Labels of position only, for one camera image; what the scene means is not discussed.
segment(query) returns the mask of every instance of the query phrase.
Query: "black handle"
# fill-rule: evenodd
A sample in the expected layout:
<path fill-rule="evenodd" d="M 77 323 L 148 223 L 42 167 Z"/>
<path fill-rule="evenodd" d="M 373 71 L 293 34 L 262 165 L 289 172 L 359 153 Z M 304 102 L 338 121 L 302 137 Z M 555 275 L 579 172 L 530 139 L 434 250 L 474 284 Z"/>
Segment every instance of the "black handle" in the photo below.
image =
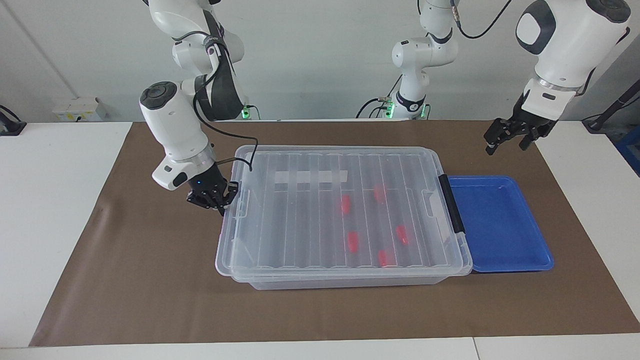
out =
<path fill-rule="evenodd" d="M 458 210 L 458 205 L 456 204 L 456 199 L 453 196 L 453 190 L 451 190 L 451 184 L 449 183 L 449 177 L 447 174 L 442 174 L 438 177 L 438 180 L 440 180 L 440 187 L 442 187 L 444 200 L 447 202 L 447 208 L 449 208 L 449 216 L 451 217 L 453 231 L 456 234 L 465 233 L 465 224 L 462 223 L 460 211 Z"/>

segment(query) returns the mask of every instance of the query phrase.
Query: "white robotic arm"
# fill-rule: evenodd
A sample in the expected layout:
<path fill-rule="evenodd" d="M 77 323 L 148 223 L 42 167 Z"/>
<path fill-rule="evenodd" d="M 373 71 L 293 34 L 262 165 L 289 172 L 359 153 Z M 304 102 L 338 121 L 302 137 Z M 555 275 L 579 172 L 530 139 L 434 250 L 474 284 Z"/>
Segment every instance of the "white robotic arm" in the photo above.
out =
<path fill-rule="evenodd" d="M 538 56 L 509 119 L 485 133 L 492 155 L 503 142 L 524 135 L 520 148 L 547 136 L 590 74 L 628 34 L 631 10 L 624 0 L 537 0 L 522 14 L 516 37 Z"/>
<path fill-rule="evenodd" d="M 235 119 L 247 99 L 233 69 L 244 55 L 244 46 L 216 20 L 212 5 L 219 1 L 145 1 L 158 28 L 176 41 L 176 63 L 197 77 L 153 84 L 142 93 L 140 108 L 166 154 L 153 173 L 154 180 L 168 190 L 189 183 L 189 202 L 224 215 L 238 184 L 227 182 L 220 173 L 197 111 L 199 106 L 209 121 Z"/>
<path fill-rule="evenodd" d="M 394 118 L 418 117 L 429 86 L 424 69 L 447 65 L 458 56 L 458 42 L 452 37 L 454 17 L 450 0 L 427 0 L 420 24 L 428 32 L 426 37 L 398 42 L 393 50 L 394 65 L 403 74 L 400 89 L 392 95 Z"/>

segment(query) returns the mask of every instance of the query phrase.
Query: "small red piece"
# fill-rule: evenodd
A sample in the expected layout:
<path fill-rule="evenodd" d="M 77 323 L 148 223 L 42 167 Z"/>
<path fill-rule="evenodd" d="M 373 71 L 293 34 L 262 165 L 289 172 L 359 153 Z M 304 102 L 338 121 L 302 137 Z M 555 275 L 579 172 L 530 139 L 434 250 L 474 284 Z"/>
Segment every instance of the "small red piece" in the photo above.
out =
<path fill-rule="evenodd" d="M 380 266 L 385 267 L 387 265 L 389 265 L 389 263 L 387 262 L 387 252 L 384 250 L 380 250 L 378 251 L 378 262 L 380 263 Z"/>
<path fill-rule="evenodd" d="M 349 195 L 342 196 L 342 214 L 347 215 L 351 212 L 351 197 Z"/>
<path fill-rule="evenodd" d="M 396 227 L 396 235 L 398 235 L 398 240 L 400 240 L 402 245 L 409 245 L 409 238 L 406 236 L 406 229 L 404 228 L 404 225 Z"/>
<path fill-rule="evenodd" d="M 349 245 L 349 251 L 354 253 L 358 252 L 358 242 L 360 242 L 358 240 L 358 233 L 356 233 L 355 231 L 352 231 L 347 234 L 347 243 Z"/>
<path fill-rule="evenodd" d="M 376 198 L 376 201 L 379 204 L 384 204 L 387 201 L 387 193 L 385 192 L 385 187 L 382 185 L 376 185 L 373 187 L 373 197 Z"/>

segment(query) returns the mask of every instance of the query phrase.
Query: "transparent lid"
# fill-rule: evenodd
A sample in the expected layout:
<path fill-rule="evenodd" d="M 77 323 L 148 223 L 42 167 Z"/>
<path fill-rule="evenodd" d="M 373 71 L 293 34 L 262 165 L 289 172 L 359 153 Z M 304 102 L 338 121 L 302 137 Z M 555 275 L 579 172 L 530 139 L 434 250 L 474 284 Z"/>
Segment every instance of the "transparent lid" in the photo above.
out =
<path fill-rule="evenodd" d="M 237 278 L 459 274 L 470 258 L 453 231 L 442 174 L 436 153 L 422 147 L 260 146 L 253 172 L 234 164 L 240 192 L 216 268 Z"/>

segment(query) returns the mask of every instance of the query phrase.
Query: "blue plastic tray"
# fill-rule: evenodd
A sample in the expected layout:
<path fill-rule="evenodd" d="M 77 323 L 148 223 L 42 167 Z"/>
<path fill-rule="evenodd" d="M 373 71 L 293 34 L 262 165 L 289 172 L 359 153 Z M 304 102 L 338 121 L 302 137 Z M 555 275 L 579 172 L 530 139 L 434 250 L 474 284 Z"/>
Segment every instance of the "blue plastic tray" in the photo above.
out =
<path fill-rule="evenodd" d="M 474 270 L 525 272 L 554 267 L 518 184 L 506 176 L 451 176 Z"/>

